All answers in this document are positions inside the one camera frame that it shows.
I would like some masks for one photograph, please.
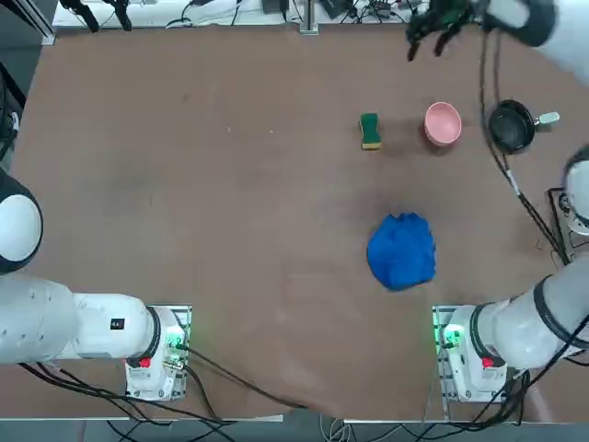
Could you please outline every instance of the green sponge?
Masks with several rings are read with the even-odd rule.
[[[382,141],[378,134],[378,115],[376,113],[363,113],[360,116],[360,131],[362,132],[362,149],[379,149]]]

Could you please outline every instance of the wire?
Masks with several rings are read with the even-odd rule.
[[[104,23],[102,23],[102,24],[99,26],[99,28],[101,28],[101,29],[102,29],[102,27],[103,27],[104,25],[106,25],[108,22],[110,22],[110,19],[114,17],[114,12],[115,12],[115,11],[112,11],[112,14],[110,14],[110,17],[109,17],[109,18],[107,18],[106,20],[104,20]]]
[[[411,6],[411,1],[410,0],[405,0],[407,2],[407,6],[409,7],[410,11],[411,11],[411,15],[414,16],[415,13],[417,12],[417,9],[413,9],[413,6]]]
[[[135,425],[133,426],[133,428],[131,428],[131,429],[130,429],[130,430],[127,432],[127,433],[125,433],[125,437],[127,437],[127,436],[130,436],[130,435],[131,435],[131,433],[132,433],[133,431],[135,431],[135,429],[139,428],[139,425],[142,425],[142,424],[144,424],[144,422],[138,422],[137,424],[135,424]],[[125,440],[125,438],[124,438],[124,437],[121,437],[121,438],[119,439],[119,441],[118,441],[118,442],[122,442],[123,440]]]
[[[186,410],[181,410],[181,409],[177,409],[174,407],[169,407],[167,405],[164,405],[162,403],[159,402],[154,402],[154,401],[146,401],[140,398],[134,398],[131,396],[121,396],[119,394],[115,394],[112,393],[111,391],[108,391],[106,389],[98,389],[95,387],[86,387],[84,384],[79,384],[77,386],[73,386],[73,385],[69,385],[71,384],[69,381],[63,379],[63,378],[59,378],[59,377],[50,377],[50,376],[46,376],[40,372],[38,372],[37,370],[35,370],[33,367],[29,366],[28,364],[19,364],[21,367],[23,367],[25,370],[27,370],[30,374],[32,374],[33,376],[64,390],[70,390],[70,391],[74,391],[77,393],[81,393],[87,396],[91,396],[91,397],[98,397],[101,399],[110,399],[110,400],[120,400],[120,401],[132,401],[132,402],[139,402],[139,403],[144,403],[144,404],[148,404],[151,405],[153,407],[156,408],[161,408],[162,410],[167,410],[173,413],[179,413],[179,414],[184,414],[187,415],[189,417],[194,417],[197,419],[200,419],[205,425],[207,425],[209,428],[211,428],[212,430],[214,430],[215,432],[218,432],[219,435],[223,436],[225,439],[229,440],[230,442],[235,442],[234,439],[232,437],[229,437],[228,435],[226,435],[225,433],[223,433],[221,430],[219,430],[219,427],[214,426],[215,424],[219,425],[219,426],[225,426],[225,425],[230,425],[230,423],[226,423],[223,425],[218,424],[216,421],[213,421],[207,417],[201,416],[197,413],[192,413],[192,412],[188,412]]]
[[[233,15],[233,19],[231,20],[231,26],[236,24],[236,20],[237,20],[237,13],[239,12],[239,7],[241,6],[241,0],[237,0],[237,5],[236,5],[236,13]]]
[[[576,366],[589,366],[589,362],[577,361],[576,359],[573,359],[572,357],[565,357],[564,359],[568,362],[571,362],[572,364],[575,364]]]
[[[66,385],[71,385],[71,386],[76,386],[77,384],[70,382],[66,379],[61,379],[57,376],[55,376],[53,373],[51,373],[47,367],[45,367],[43,364],[38,363],[37,366],[40,368],[40,370],[45,374],[45,376],[47,376],[48,378],[51,378],[53,380],[55,380],[56,382],[62,382]],[[137,417],[135,417],[132,413],[130,413],[129,411],[127,411],[124,407],[121,407],[117,402],[115,402],[112,399],[107,399],[104,397],[104,395],[102,394],[103,392],[107,392],[107,390],[102,391],[102,389],[95,389],[91,386],[89,386],[88,384],[86,384],[86,382],[83,382],[81,379],[76,378],[74,375],[72,375],[69,372],[66,372],[65,370],[61,370],[66,376],[72,378],[73,380],[75,380],[78,384],[81,384],[84,387],[87,387],[89,389],[92,389],[93,391],[95,391],[97,393],[97,395],[99,397],[101,397],[102,399],[104,399],[105,401],[111,403],[112,405],[114,405],[115,407],[117,407],[119,410],[121,410],[123,413],[125,413],[128,417],[130,417],[131,419],[133,419],[134,421],[138,421],[139,419],[137,419]],[[159,423],[155,422],[155,421],[151,421],[151,419],[149,419],[147,416],[145,416],[143,414],[143,412],[134,404],[132,404],[131,402],[127,402],[130,405],[132,405],[132,407],[139,413],[139,415],[141,415],[146,421],[148,422],[153,422],[155,425],[159,425]]]
[[[334,428],[337,424],[341,424],[340,428],[337,431],[334,431]],[[327,436],[325,434],[325,430],[323,429],[323,414],[319,415],[319,429],[321,430],[321,435],[323,436],[323,440],[325,440],[325,442],[349,442],[350,437],[352,436],[352,426],[345,424],[343,419],[339,418],[333,419],[333,421],[331,421],[331,425],[329,426],[329,436]]]
[[[559,362],[560,358],[571,347],[572,341],[587,326],[587,324],[589,324],[589,315],[587,315],[581,321],[579,326],[574,330],[574,332],[571,334],[571,336],[569,336],[569,338],[564,343],[564,345],[560,348],[560,350],[558,352],[556,352],[554,354],[554,356],[552,356],[550,358],[550,360],[546,363],[544,368],[542,368],[542,370],[540,370],[540,372],[533,379],[530,380],[530,374],[529,374],[528,370],[523,371],[521,373],[521,376],[519,376],[519,378],[514,377],[514,378],[510,379],[509,381],[507,381],[505,383],[505,385],[503,385],[503,387],[493,395],[491,400],[483,407],[483,409],[479,412],[479,414],[470,423],[464,424],[464,425],[462,425],[462,424],[449,424],[453,427],[459,428],[457,431],[452,431],[452,432],[446,433],[445,435],[436,436],[436,437],[425,437],[425,435],[433,429],[435,424],[431,424],[420,435],[413,434],[405,425],[402,425],[402,427],[409,434],[411,434],[412,436],[415,436],[416,437],[415,442],[417,442],[419,440],[438,440],[438,439],[442,439],[442,438],[445,438],[448,436],[457,435],[457,434],[463,433],[465,431],[469,431],[469,432],[482,431],[486,428],[489,428],[490,426],[505,422],[518,406],[520,406],[520,407],[523,406],[525,395],[527,394],[529,389],[531,387],[533,387],[535,384],[537,384],[546,375],[546,373],[548,373],[552,369],[552,367],[557,362]],[[521,381],[521,388],[519,391],[517,391],[515,394],[512,395],[511,390],[514,386],[514,383],[517,380]],[[499,397],[499,395],[505,391],[507,392],[507,399],[505,400],[504,403],[502,403],[500,410],[495,415],[493,415],[493,417],[487,419],[486,421],[477,422],[480,419],[480,417],[495,402],[495,400]],[[520,409],[518,423],[521,423],[522,419],[523,419],[523,411]]]
[[[296,10],[296,14],[298,15],[298,19],[301,21],[303,20],[303,16],[301,16],[301,11],[298,9],[298,5],[296,4],[296,0],[293,0],[294,9]]]
[[[545,221],[542,219],[540,214],[537,212],[536,208],[527,200],[527,197],[524,195],[523,192],[517,186],[517,183],[514,179],[514,175],[509,168],[509,164],[507,161],[507,157],[505,154],[502,154],[502,157],[499,158],[499,155],[495,151],[495,147],[493,146],[493,142],[491,140],[491,134],[489,131],[489,126],[487,123],[487,114],[486,114],[486,104],[485,104],[485,71],[486,71],[486,64],[487,64],[487,47],[488,47],[488,40],[489,34],[491,31],[489,29],[485,29],[483,31],[482,36],[482,49],[480,54],[480,64],[479,64],[479,105],[480,105],[480,125],[482,128],[482,132],[484,135],[485,142],[487,147],[491,153],[497,168],[502,173],[503,177],[510,183],[511,187],[513,188],[515,195],[519,199],[522,206],[527,211],[528,215],[532,218],[532,220],[536,223],[538,229],[549,242],[552,249],[559,255],[560,259],[563,263],[568,263],[569,259],[566,256],[565,250],[560,246],[560,243],[557,241],[556,237],[547,226]],[[494,83],[497,87],[495,90],[495,99],[498,101],[499,97],[499,61],[501,55],[501,39],[498,38],[497,40],[497,47],[495,50],[495,65],[493,67],[493,77],[495,78]]]
[[[218,370],[220,370],[223,373],[225,373],[226,375],[228,375],[235,382],[243,385],[244,387],[249,388],[250,390],[253,390],[253,391],[257,392],[259,395],[264,396],[265,398],[268,398],[268,399],[270,399],[272,401],[278,402],[281,405],[285,405],[287,407],[300,408],[300,409],[306,409],[307,408],[305,405],[301,405],[300,403],[288,401],[286,399],[282,399],[282,398],[279,398],[277,396],[274,396],[273,394],[270,394],[268,391],[263,390],[260,387],[257,387],[256,385],[252,384],[251,382],[249,382],[249,381],[247,381],[247,380],[239,377],[238,375],[232,373],[231,371],[227,370],[226,368],[220,366],[219,364],[217,364],[216,362],[214,362],[213,360],[211,360],[207,356],[203,355],[200,352],[197,352],[196,350],[194,350],[192,348],[187,347],[184,344],[178,344],[178,345],[176,345],[176,348],[178,348],[180,350],[187,351],[189,353],[192,353],[193,355],[195,355],[195,356],[199,357],[200,359],[202,359],[203,361],[205,361],[207,364],[209,364],[211,366],[214,366]]]
[[[206,390],[204,389],[204,385],[202,384],[202,381],[201,381],[201,378],[199,378],[199,375],[197,375],[196,372],[192,368],[190,368],[189,366],[184,366],[184,371],[186,371],[189,375],[191,375],[191,377],[196,381],[196,384],[198,385],[199,390],[201,391],[202,400],[204,401],[204,405],[206,406],[206,409],[209,412],[209,415],[215,421],[222,422],[222,419],[219,416],[217,416],[217,414],[214,412],[213,406],[211,405],[211,402],[209,401],[209,398],[206,395]]]
[[[117,435],[119,435],[121,437],[121,439],[119,439],[119,441],[121,441],[121,440],[128,440],[129,442],[139,442],[137,439],[133,439],[130,436],[130,434],[140,424],[141,424],[141,422],[139,424],[137,424],[136,426],[134,426],[131,430],[129,430],[129,432],[127,434],[124,434],[121,430],[119,430],[116,426],[114,426],[111,421],[107,421],[107,425],[110,427],[110,429],[112,431],[114,431]]]
[[[382,436],[378,436],[375,437],[373,439],[368,439],[365,440],[364,442],[381,442],[382,440],[385,440],[386,438],[388,438],[389,436],[394,435],[395,433],[398,432],[398,430],[400,430],[402,428],[401,425],[397,425],[394,428],[391,428],[390,430],[388,430],[386,433],[384,433]]]
[[[186,4],[186,5],[184,6],[184,8],[182,9],[182,13],[180,14],[180,18],[175,18],[175,19],[173,19],[173,20],[169,21],[169,22],[166,24],[165,28],[167,28],[168,26],[171,26],[171,25],[175,25],[176,23],[184,23],[185,21],[188,21],[188,22],[190,22],[190,24],[189,24],[187,27],[190,27],[190,26],[192,26],[192,20],[190,20],[189,18],[185,17],[186,11],[187,11],[187,10],[188,10],[188,8],[189,8],[189,7],[191,7],[191,6],[194,6],[194,1],[193,1],[193,0],[190,0],[190,1],[188,2],[188,4]]]

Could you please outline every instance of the blue cloth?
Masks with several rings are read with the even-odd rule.
[[[435,275],[435,244],[428,222],[415,214],[389,215],[370,239],[372,273],[389,290],[403,290]]]

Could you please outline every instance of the table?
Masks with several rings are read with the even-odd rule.
[[[13,167],[45,216],[26,272],[75,291],[190,303],[192,343],[264,389],[339,417],[421,420],[431,306],[517,295],[554,264],[482,143],[478,31],[441,59],[429,40],[409,64],[402,29],[359,28],[325,27],[317,38],[278,28],[105,31],[44,48]],[[544,191],[586,140],[588,92],[517,43],[505,41],[502,59],[504,97],[561,114],[513,160],[547,214]],[[419,135],[437,100],[464,123],[443,157]],[[381,117],[379,152],[360,148],[368,111]],[[389,293],[365,247],[388,213],[406,211],[431,224],[437,275]],[[124,382],[115,361],[68,367],[108,387]],[[115,414],[1,370],[4,417]],[[221,415],[284,410],[201,372]],[[585,374],[559,364],[530,392],[526,420],[589,420]],[[194,386],[189,395],[179,406],[202,412]],[[452,415],[477,409],[460,404]],[[434,394],[428,418],[441,416]]]

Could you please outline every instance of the bowl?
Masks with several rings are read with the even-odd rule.
[[[453,144],[462,132],[460,114],[448,103],[434,103],[425,112],[425,134],[437,146]]]

